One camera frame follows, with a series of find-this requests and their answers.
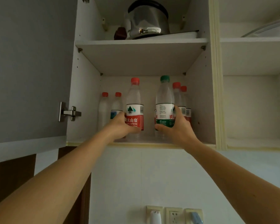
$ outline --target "metal hinge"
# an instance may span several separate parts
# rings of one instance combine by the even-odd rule
[[[75,121],[77,116],[82,116],[82,113],[76,111],[75,106],[72,106],[72,109],[68,110],[66,103],[61,101],[59,109],[59,122],[64,122],[66,116],[71,116],[71,121]]]

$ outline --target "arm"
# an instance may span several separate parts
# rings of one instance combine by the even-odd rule
[[[0,203],[0,224],[63,223],[105,146],[141,129],[119,113],[92,139],[38,173]]]
[[[176,108],[175,125],[155,128],[191,154],[213,179],[246,224],[280,224],[280,188],[202,144]]]

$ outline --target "electrical outlet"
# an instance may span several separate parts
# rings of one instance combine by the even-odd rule
[[[187,208],[187,209],[184,210],[184,215],[185,215],[185,218],[186,218],[186,224],[201,224],[201,223],[195,223],[193,221],[192,212],[197,212],[197,214],[199,215],[202,223],[204,222],[203,211],[201,209]]]
[[[160,212],[161,218],[163,219],[163,207],[157,206],[146,206],[146,223],[150,224],[150,213],[152,211]]]
[[[166,208],[166,224],[184,224],[182,208]]]

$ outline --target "cabinet door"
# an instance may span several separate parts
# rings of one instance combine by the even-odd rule
[[[0,0],[0,161],[65,146],[77,0]]]

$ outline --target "green bottle cap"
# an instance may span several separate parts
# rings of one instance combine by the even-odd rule
[[[162,75],[161,76],[161,82],[170,82],[169,75]]]

